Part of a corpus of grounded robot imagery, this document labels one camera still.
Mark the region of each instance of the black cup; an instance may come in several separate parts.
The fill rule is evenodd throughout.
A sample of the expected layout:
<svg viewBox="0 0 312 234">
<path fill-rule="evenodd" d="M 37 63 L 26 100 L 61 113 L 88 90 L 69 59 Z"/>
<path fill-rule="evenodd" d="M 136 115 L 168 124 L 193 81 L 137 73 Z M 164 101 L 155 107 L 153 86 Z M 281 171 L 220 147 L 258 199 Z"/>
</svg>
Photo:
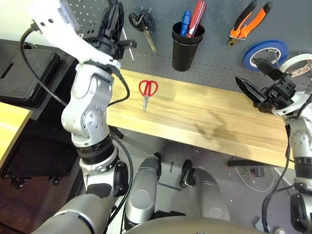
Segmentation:
<svg viewBox="0 0 312 234">
<path fill-rule="evenodd" d="M 193 38 L 180 36 L 181 22 L 176 23 L 172 27 L 172 37 L 174 39 L 174 49 L 172 53 L 172 67 L 179 71 L 185 72 L 190 69 L 197 47 L 203 35 L 205 28 L 198 25 Z"/>
</svg>

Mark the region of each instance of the wooden table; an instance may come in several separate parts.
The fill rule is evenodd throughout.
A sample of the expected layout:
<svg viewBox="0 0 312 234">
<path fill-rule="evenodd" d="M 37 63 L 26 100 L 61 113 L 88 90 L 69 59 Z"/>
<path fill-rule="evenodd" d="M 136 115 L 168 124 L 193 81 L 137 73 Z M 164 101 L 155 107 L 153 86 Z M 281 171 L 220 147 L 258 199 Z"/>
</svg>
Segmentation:
<svg viewBox="0 0 312 234">
<path fill-rule="evenodd" d="M 108 108 L 109 125 L 285 166 L 287 135 L 282 118 L 259 112 L 245 95 L 131 71 L 121 73 L 131 96 Z M 159 84 L 145 113 L 138 90 L 143 79 Z M 125 94 L 116 78 L 113 100 Z"/>
<path fill-rule="evenodd" d="M 31 111 L 0 102 L 0 167 L 31 116 Z"/>
</svg>

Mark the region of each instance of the black scissors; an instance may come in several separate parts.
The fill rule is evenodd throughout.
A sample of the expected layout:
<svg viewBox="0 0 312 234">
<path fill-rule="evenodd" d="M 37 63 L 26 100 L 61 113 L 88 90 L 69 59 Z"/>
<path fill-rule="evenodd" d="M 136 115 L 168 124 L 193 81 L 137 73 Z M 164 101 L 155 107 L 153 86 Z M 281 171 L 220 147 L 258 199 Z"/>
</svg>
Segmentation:
<svg viewBox="0 0 312 234">
<path fill-rule="evenodd" d="M 129 14 L 129 22 L 130 24 L 140 32 L 143 32 L 152 52 L 156 53 L 156 48 L 154 46 L 153 40 L 151 38 L 151 30 L 153 27 L 152 15 L 151 10 L 141 9 L 139 16 L 135 13 Z"/>
</svg>

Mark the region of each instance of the gray floor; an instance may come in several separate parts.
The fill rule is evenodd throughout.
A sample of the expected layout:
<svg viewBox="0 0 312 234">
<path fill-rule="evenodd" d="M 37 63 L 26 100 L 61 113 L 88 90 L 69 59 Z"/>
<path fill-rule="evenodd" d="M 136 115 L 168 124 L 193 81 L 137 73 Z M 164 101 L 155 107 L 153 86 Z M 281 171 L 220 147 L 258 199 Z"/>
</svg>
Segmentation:
<svg viewBox="0 0 312 234">
<path fill-rule="evenodd" d="M 231 220 L 246 227 L 254 227 L 255 221 L 261 217 L 261 205 L 268 192 L 257 192 L 248 188 L 233 168 L 226 164 L 229 155 L 209 151 L 199 147 L 169 141 L 155 136 L 145 135 L 128 130 L 121 130 L 125 137 L 123 142 L 131 154 L 134 170 L 148 155 L 159 152 L 162 155 L 162 175 L 159 182 L 179 188 L 181 167 L 184 160 L 190 159 L 195 166 L 201 166 L 212 174 L 223 190 L 227 201 Z M 120 150 L 120 157 L 127 162 L 125 154 Z M 259 187 L 266 187 L 272 180 L 270 169 L 265 169 L 265 178 L 256 178 Z M 243 178 L 252 184 L 250 176 Z M 273 228 L 283 228 L 288 234 L 297 233 L 290 224 L 290 194 L 287 191 L 276 194 L 269 206 L 268 223 Z M 182 191 L 166 188 L 158 185 L 156 210 L 178 211 L 187 216 L 198 216 L 195 201 L 195 188 L 186 188 Z M 108 234 L 116 234 L 120 231 L 122 212 L 109 226 Z"/>
</svg>

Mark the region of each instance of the black case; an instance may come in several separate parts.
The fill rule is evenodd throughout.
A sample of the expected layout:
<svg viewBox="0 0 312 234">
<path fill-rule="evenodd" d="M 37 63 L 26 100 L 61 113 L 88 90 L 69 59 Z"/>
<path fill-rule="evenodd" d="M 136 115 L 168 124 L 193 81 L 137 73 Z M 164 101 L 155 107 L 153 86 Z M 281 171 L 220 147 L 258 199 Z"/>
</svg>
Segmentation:
<svg viewBox="0 0 312 234">
<path fill-rule="evenodd" d="M 25 55 L 41 81 L 48 84 L 49 78 L 56 70 L 59 55 L 49 50 L 25 50 Z M 19 52 L 15 56 L 1 55 L 0 64 L 0 101 L 22 105 L 34 106 L 38 104 L 44 91 Z"/>
</svg>

